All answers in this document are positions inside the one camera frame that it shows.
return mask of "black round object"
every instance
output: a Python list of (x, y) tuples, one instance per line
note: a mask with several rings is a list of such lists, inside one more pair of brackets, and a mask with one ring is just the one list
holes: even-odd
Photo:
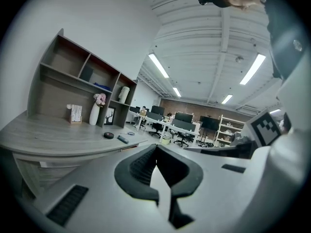
[(107, 138), (107, 139), (113, 139), (114, 136), (115, 135), (113, 133), (110, 133), (110, 132), (105, 132), (104, 133), (104, 137)]

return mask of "white ceiling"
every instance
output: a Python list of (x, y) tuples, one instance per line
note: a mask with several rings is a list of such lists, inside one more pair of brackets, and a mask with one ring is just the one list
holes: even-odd
[[(281, 106), (276, 99), (281, 81), (272, 77), (264, 8), (242, 12), (202, 6), (198, 0), (146, 1), (162, 23), (149, 53), (156, 54), (170, 78), (165, 79), (148, 56), (138, 78), (160, 96), (221, 107), (232, 94), (224, 105), (230, 110), (244, 105), (258, 111)], [(240, 85), (258, 52), (266, 60), (249, 83)], [(244, 58), (241, 63), (236, 62), (238, 56)], [(178, 88), (182, 98), (172, 87)]]

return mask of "fluorescent light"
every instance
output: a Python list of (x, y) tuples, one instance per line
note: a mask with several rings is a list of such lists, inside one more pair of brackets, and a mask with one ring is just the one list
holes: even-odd
[(153, 53), (151, 53), (151, 54), (149, 54), (149, 58), (154, 62), (156, 67), (160, 70), (160, 72), (163, 74), (164, 78), (168, 78), (169, 76), (167, 75), (167, 73), (164, 70), (161, 63), (157, 60), (156, 56)]
[(277, 110), (275, 110), (275, 111), (270, 112), (270, 114), (275, 113), (275, 112), (279, 112), (279, 111), (281, 111), (281, 110), (280, 110), (280, 109), (277, 109)]
[(174, 89), (174, 91), (176, 92), (177, 96), (181, 97), (181, 95), (180, 95), (179, 91), (177, 90), (177, 88), (176, 88), (176, 87), (173, 87), (173, 89)]
[(227, 103), (227, 102), (230, 100), (230, 98), (232, 98), (232, 97), (233, 97), (233, 95), (228, 95), (228, 96), (225, 98), (225, 100), (222, 102), (222, 104)]
[(257, 70), (259, 69), (259, 67), (261, 66), (262, 62), (265, 60), (265, 58), (266, 58), (266, 56), (264, 56), (264, 55), (261, 55), (261, 54), (257, 55), (256, 60), (254, 61), (254, 63), (252, 64), (251, 68), (249, 69), (249, 71), (247, 72), (245, 77), (242, 79), (240, 84), (247, 84), (247, 82), (249, 82), (249, 80), (257, 72)]

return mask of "brown wall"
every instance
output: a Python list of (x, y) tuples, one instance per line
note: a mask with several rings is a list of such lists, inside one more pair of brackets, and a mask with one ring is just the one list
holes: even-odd
[[(251, 116), (242, 115), (240, 113), (236, 113), (233, 111), (227, 111), (223, 109), (213, 108), (213, 107), (207, 107), (202, 106), (198, 104), (193, 103), (185, 103), (180, 101), (174, 101), (174, 100), (166, 100), (161, 99), (160, 103), (161, 107), (165, 108), (164, 115), (171, 112), (173, 115), (175, 115), (175, 112), (183, 112), (183, 113), (193, 113), (193, 121), (197, 122), (200, 119), (200, 116), (211, 116), (212, 118), (218, 119), (221, 115), (224, 115), (224, 117), (228, 117), (231, 119), (235, 119), (238, 121), (246, 122), (249, 119), (251, 119)], [(208, 138), (213, 139), (214, 137), (213, 131), (208, 132)]]

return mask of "blue object on shelf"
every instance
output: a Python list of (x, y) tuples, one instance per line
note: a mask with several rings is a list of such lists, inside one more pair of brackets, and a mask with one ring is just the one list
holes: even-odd
[(104, 86), (104, 85), (101, 85), (101, 84), (98, 84), (98, 83), (94, 83), (94, 85), (97, 85), (97, 86), (99, 86), (99, 87), (101, 87), (101, 88), (104, 88), (104, 89), (106, 89), (106, 90), (108, 90), (108, 91), (111, 91), (111, 90), (110, 90), (110, 87), (108, 87), (108, 86)]

